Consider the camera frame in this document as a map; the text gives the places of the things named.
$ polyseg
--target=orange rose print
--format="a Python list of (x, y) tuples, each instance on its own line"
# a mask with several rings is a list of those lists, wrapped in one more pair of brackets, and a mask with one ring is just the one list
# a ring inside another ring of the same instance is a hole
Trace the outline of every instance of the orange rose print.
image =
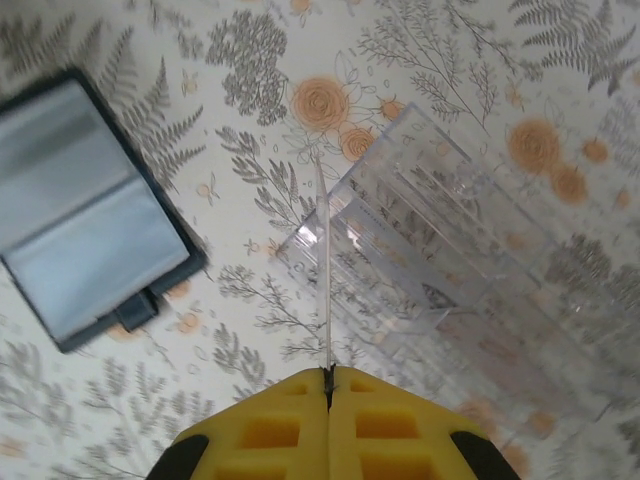
[(529, 173), (548, 173), (560, 161), (558, 133), (547, 120), (522, 121), (511, 130), (507, 143), (511, 158)]
[(400, 112), (404, 110), (406, 105), (404, 103), (400, 103), (396, 101), (396, 98), (393, 97), (391, 100), (380, 100), (380, 113), (382, 116), (390, 121), (394, 121), (400, 115)]
[(291, 101), (291, 110), (309, 130), (326, 132), (338, 128), (349, 115), (349, 101), (341, 86), (328, 78), (302, 82)]
[(587, 199), (587, 181), (577, 167), (556, 165), (551, 172), (551, 188), (569, 205), (580, 205)]
[(607, 146), (597, 138), (584, 142), (582, 154), (592, 163), (604, 163), (609, 158)]
[(340, 135), (340, 147), (345, 158), (357, 162), (373, 144), (375, 138), (369, 130), (353, 128)]
[(482, 398), (471, 399), (460, 405), (456, 412), (463, 417), (478, 424), (492, 441), (498, 438), (498, 425), (495, 420), (493, 408), (489, 402)]
[(549, 413), (538, 411), (529, 416), (527, 425), (529, 425), (535, 433), (546, 438), (555, 430), (556, 419)]
[(178, 331), (180, 333), (193, 333), (200, 326), (200, 318), (193, 312), (185, 313), (180, 317), (178, 322)]
[(170, 289), (167, 292), (167, 296), (171, 300), (176, 300), (178, 298), (185, 297), (189, 293), (189, 290), (191, 290), (191, 282), (189, 280), (186, 280)]
[(531, 474), (529, 456), (518, 445), (509, 445), (502, 449), (502, 456), (511, 465), (518, 476), (525, 480)]
[(121, 324), (117, 323), (107, 330), (107, 335), (116, 342), (130, 342), (140, 337), (142, 330), (138, 329), (133, 332), (127, 332)]
[(506, 243), (511, 250), (523, 250), (527, 246), (526, 238), (519, 233), (507, 234)]
[(618, 192), (618, 196), (616, 197), (616, 207), (620, 210), (624, 210), (631, 203), (631, 194), (629, 190), (623, 188)]
[(302, 15), (311, 8), (311, 0), (291, 0), (291, 11), (294, 14)]

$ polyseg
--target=gray leaf print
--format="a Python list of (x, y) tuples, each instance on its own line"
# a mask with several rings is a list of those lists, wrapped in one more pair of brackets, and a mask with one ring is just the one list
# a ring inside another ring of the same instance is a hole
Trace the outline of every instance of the gray leaf print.
[(569, 67), (589, 75), (587, 89), (607, 81), (607, 94), (620, 88), (620, 79), (640, 56), (620, 58), (635, 35), (635, 25), (619, 36), (613, 36), (613, 15), (610, 0), (602, 0), (592, 15), (581, 0), (544, 0), (534, 4), (514, 1), (509, 10), (526, 6), (515, 26), (535, 25), (547, 30), (527, 38), (523, 46), (552, 47), (539, 62), (542, 68)]
[(300, 195), (296, 172), (291, 162), (268, 160), (268, 167), (258, 162), (260, 145), (248, 132), (236, 133), (230, 127), (216, 130), (225, 142), (222, 148), (235, 154), (233, 171), (246, 183), (256, 186), (256, 206), (270, 217), (269, 224), (284, 232), (297, 228), (313, 208), (311, 198)]
[(113, 428), (101, 432), (104, 441), (85, 446), (69, 465), (54, 465), (50, 478), (144, 478), (152, 467), (147, 451), (160, 453), (185, 427), (213, 413), (213, 402), (199, 392), (178, 390), (167, 398), (166, 389), (167, 380), (148, 373), (143, 363), (134, 374), (106, 359), (103, 377), (87, 381), (82, 405), (110, 415)]
[(50, 72), (63, 64), (67, 60), (69, 34), (75, 21), (74, 14), (67, 15), (47, 34), (42, 30), (39, 16), (28, 25), (21, 18), (12, 23), (0, 22), (0, 55), (9, 62), (7, 78)]
[[(319, 330), (323, 326), (313, 322), (304, 322), (298, 317), (297, 312), (290, 310), (289, 302), (291, 298), (288, 295), (289, 292), (278, 284), (271, 275), (262, 277), (258, 287), (252, 283), (254, 280), (253, 271), (246, 269), (242, 265), (225, 265), (218, 277), (220, 293), (224, 297), (242, 298), (245, 301), (259, 300), (261, 302), (260, 308), (266, 310), (266, 313), (256, 316), (256, 326), (267, 332), (286, 328), (291, 333), (300, 332), (309, 335), (310, 340), (299, 350), (289, 348), (289, 346), (284, 347), (282, 354), (285, 359), (290, 359), (292, 355), (299, 352), (304, 352), (310, 357), (314, 357), (321, 352), (322, 345), (320, 342), (322, 335)], [(216, 342), (226, 345), (225, 348), (219, 347), (220, 358), (224, 359), (221, 367), (225, 365), (223, 368), (234, 370), (236, 369), (235, 363), (232, 366), (226, 360), (232, 355), (233, 361), (237, 362), (240, 353), (239, 344), (236, 337), (234, 337), (232, 343), (231, 337), (228, 335), (226, 328), (216, 331)]]
[(640, 470), (640, 417), (620, 423), (618, 432), (629, 442), (629, 454), (635, 457), (636, 470)]
[[(266, 378), (266, 365), (260, 353), (257, 350), (242, 347), (236, 332), (229, 333), (227, 326), (221, 323), (220, 327), (214, 331), (213, 338), (216, 344), (213, 352), (216, 364), (227, 374), (239, 373), (246, 383), (246, 386), (233, 385), (236, 392), (235, 401), (244, 400), (272, 384)], [(198, 415), (206, 417), (209, 410), (210, 407), (205, 405)]]
[[(412, 70), (416, 90), (432, 101), (431, 109), (441, 120), (455, 122), (469, 115), (484, 129), (495, 111), (496, 78), (489, 62), (466, 68), (461, 64), (459, 39), (466, 38), (478, 60), (495, 56), (511, 75), (532, 69), (514, 58), (509, 40), (495, 38), (495, 22), (480, 22), (464, 11), (465, 4), (473, 2), (457, 3), (446, 0), (436, 7), (430, 0), (382, 0), (386, 15), (373, 29), (363, 30), (359, 48), (368, 60)], [(475, 98), (469, 97), (467, 92), (474, 90)]]
[(592, 293), (592, 281), (605, 282), (611, 272), (611, 258), (602, 243), (589, 240), (584, 234), (573, 235), (571, 243), (563, 243), (549, 260), (545, 280), (565, 286), (569, 293)]
[(40, 352), (33, 344), (5, 342), (0, 353), (0, 404), (7, 420), (46, 425), (56, 441), (75, 435), (73, 410), (59, 383), (42, 378)]
[(598, 125), (598, 131), (613, 150), (613, 161), (630, 175), (640, 175), (638, 108), (624, 98), (616, 98)]
[(205, 58), (209, 65), (233, 69), (222, 82), (225, 103), (240, 115), (258, 112), (258, 125), (272, 125), (287, 113), (281, 103), (287, 77), (276, 63), (284, 55), (287, 37), (268, 13), (235, 11), (231, 20), (216, 25)]

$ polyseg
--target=black rubber edge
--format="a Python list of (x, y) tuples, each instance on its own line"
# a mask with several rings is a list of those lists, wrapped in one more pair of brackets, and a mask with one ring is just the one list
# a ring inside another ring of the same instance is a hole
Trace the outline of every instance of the black rubber edge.
[(171, 445), (160, 456), (146, 480), (189, 480), (204, 455), (209, 438), (193, 435)]
[(333, 402), (333, 392), (336, 389), (334, 376), (335, 369), (335, 363), (331, 365), (330, 369), (322, 367), (322, 374), (324, 375), (324, 394), (327, 397), (327, 411), (331, 410), (331, 403)]
[(489, 440), (471, 432), (454, 432), (451, 440), (478, 480), (521, 480)]

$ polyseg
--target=floral tablecloth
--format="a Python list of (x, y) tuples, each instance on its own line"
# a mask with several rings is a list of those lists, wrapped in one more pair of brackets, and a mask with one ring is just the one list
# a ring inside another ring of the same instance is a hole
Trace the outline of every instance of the floral tablecloth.
[[(83, 67), (211, 260), (161, 318), (66, 356), (2, 272), (0, 478), (144, 478), (181, 429), (317, 366), (313, 305), (269, 260), (313, 208), (313, 162), (335, 182), (410, 101), (634, 311), (638, 24), (638, 0), (0, 0), (0, 94)], [(640, 370), (618, 348), (637, 325), (582, 327)], [(348, 335), (336, 355), (393, 381)], [(503, 453), (524, 479), (640, 478), (639, 400), (575, 427)]]

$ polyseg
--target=open wallet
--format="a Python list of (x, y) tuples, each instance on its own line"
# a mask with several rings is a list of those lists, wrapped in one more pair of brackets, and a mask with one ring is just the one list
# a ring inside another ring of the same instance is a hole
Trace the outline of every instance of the open wallet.
[(206, 263), (77, 69), (0, 106), (0, 259), (62, 352), (141, 326)]
[(188, 428), (147, 480), (519, 480), (471, 420), (331, 353), (331, 226), (319, 165), (317, 311), (326, 366)]

